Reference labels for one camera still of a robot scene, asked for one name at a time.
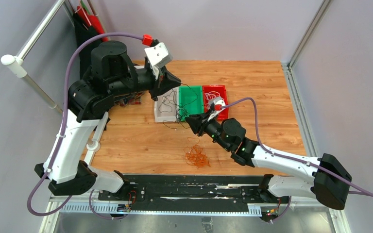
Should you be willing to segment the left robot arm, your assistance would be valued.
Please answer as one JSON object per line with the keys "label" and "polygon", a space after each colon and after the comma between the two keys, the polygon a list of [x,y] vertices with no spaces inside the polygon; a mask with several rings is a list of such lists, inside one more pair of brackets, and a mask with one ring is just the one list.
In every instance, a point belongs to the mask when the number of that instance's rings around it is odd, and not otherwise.
{"label": "left robot arm", "polygon": [[129,196],[129,182],[120,172],[94,168],[81,155],[92,132],[104,130],[100,122],[120,98],[148,91],[157,100],[180,86],[180,79],[166,69],[172,56],[164,43],[154,40],[145,53],[144,67],[137,68],[122,42],[102,42],[91,51],[83,78],[68,89],[68,116],[57,139],[60,148],[54,149],[57,155],[35,166],[37,175],[50,181],[53,195],[81,195],[96,189],[110,192],[117,200]]}

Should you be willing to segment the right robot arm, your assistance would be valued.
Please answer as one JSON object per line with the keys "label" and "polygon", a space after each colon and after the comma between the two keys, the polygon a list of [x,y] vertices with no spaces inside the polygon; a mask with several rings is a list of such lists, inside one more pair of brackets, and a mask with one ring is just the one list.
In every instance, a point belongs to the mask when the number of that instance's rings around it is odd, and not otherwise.
{"label": "right robot arm", "polygon": [[352,176],[333,155],[307,157],[276,150],[246,137],[246,129],[234,118],[222,123],[207,113],[189,115],[186,122],[197,136],[210,136],[214,143],[231,153],[241,166],[263,167],[285,173],[285,176],[264,175],[258,196],[264,202],[276,197],[316,199],[328,208],[343,210],[349,186],[341,181]]}

